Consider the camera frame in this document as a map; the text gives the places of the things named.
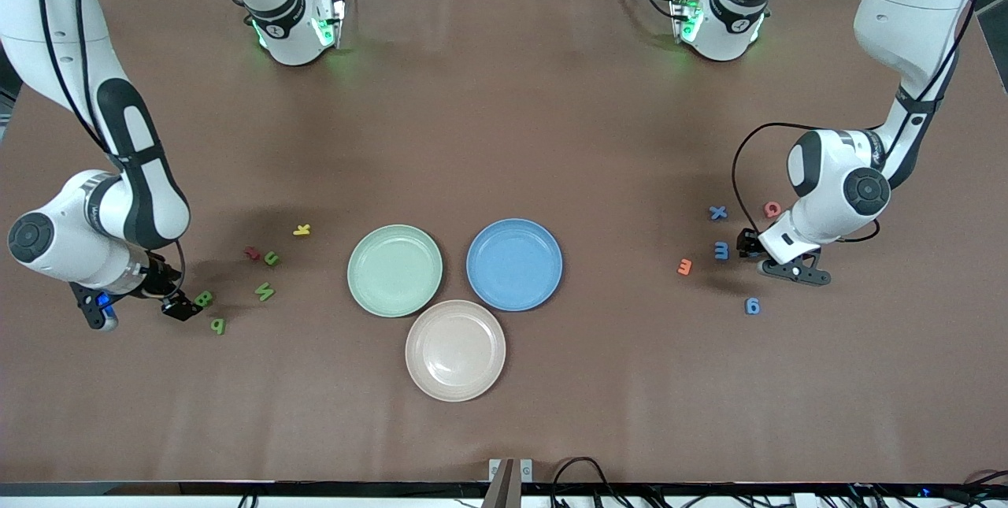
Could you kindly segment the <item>black table edge strip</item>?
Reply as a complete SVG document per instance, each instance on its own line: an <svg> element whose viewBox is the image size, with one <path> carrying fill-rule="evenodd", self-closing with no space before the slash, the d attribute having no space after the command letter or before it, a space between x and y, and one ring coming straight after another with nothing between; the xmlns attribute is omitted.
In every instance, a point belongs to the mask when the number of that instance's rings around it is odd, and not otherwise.
<svg viewBox="0 0 1008 508"><path fill-rule="evenodd" d="M350 480L275 480L275 482L71 482L0 484L0 496L102 496L105 494L154 496L316 496L360 498L481 499L489 483L483 482L350 482ZM864 498L889 496L921 505L925 499L953 502L1008 501L1008 480L972 480L967 484L850 484L850 483L534 483L526 496L598 495L616 492L622 497L730 496L769 497L814 493L820 497Z"/></svg>

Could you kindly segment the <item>pale green plate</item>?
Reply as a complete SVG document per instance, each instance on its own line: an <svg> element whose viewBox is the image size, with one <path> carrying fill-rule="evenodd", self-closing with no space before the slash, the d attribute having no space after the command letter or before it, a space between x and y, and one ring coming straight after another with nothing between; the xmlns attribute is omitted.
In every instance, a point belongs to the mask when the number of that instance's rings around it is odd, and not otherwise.
<svg viewBox="0 0 1008 508"><path fill-rule="evenodd" d="M407 224L374 229L350 253L350 296L376 318L408 318L438 293L443 256L427 232Z"/></svg>

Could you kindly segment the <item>blue plate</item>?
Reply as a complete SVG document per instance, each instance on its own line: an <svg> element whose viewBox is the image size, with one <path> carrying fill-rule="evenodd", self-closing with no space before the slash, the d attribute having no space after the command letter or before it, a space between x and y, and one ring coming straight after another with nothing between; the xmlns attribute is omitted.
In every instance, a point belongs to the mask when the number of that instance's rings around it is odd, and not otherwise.
<svg viewBox="0 0 1008 508"><path fill-rule="evenodd" d="M507 218L469 244L465 275L472 291L497 310L523 312L547 302L564 277L564 254L539 222Z"/></svg>

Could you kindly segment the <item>pale beige plate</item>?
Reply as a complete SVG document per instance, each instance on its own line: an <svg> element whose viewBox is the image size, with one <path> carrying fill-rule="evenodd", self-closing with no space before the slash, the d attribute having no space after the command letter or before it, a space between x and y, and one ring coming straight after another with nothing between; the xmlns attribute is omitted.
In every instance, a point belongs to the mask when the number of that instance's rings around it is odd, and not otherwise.
<svg viewBox="0 0 1008 508"><path fill-rule="evenodd" d="M490 390L506 361L500 322L483 305L455 299L422 312L406 337L406 368L422 393L468 402Z"/></svg>

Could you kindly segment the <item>grey metal bracket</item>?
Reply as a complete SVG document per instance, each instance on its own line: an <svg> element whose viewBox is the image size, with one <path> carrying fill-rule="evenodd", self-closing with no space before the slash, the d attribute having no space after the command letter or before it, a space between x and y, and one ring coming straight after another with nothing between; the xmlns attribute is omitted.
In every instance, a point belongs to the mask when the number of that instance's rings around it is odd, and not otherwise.
<svg viewBox="0 0 1008 508"><path fill-rule="evenodd" d="M490 485L481 508L522 508L523 493L534 489L532 458L493 458L488 462Z"/></svg>

